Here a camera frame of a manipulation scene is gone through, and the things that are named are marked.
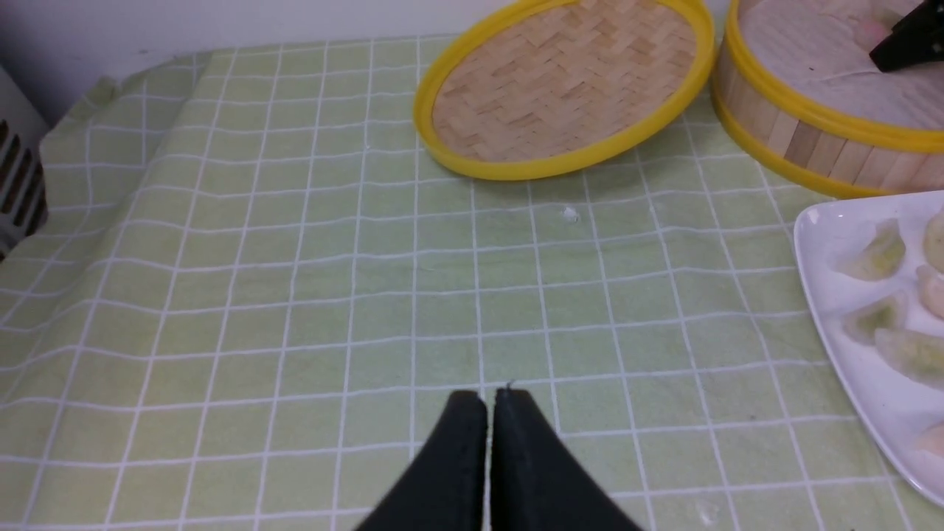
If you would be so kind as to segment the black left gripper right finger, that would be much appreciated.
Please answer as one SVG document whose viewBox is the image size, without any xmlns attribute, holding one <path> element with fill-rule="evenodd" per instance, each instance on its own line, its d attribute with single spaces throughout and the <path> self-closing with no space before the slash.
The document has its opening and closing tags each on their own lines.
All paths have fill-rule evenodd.
<svg viewBox="0 0 944 531">
<path fill-rule="evenodd" d="M 493 404 L 493 530 L 639 530 L 566 449 L 532 395 Z"/>
</svg>

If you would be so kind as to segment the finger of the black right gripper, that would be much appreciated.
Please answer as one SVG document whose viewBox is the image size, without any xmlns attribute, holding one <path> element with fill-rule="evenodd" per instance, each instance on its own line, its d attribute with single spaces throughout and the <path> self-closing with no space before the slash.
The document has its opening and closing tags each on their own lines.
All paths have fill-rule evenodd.
<svg viewBox="0 0 944 531">
<path fill-rule="evenodd" d="M 870 60 L 883 73 L 943 60 L 943 2 L 923 1 L 897 21 Z"/>
</svg>

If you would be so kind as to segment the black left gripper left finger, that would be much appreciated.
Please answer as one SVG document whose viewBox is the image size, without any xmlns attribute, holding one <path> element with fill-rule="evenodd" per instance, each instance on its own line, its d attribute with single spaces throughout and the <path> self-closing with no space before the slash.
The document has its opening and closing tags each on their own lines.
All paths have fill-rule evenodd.
<svg viewBox="0 0 944 531">
<path fill-rule="evenodd" d="M 449 395 L 422 449 L 358 530 L 479 530 L 487 408 L 474 391 Z"/>
</svg>

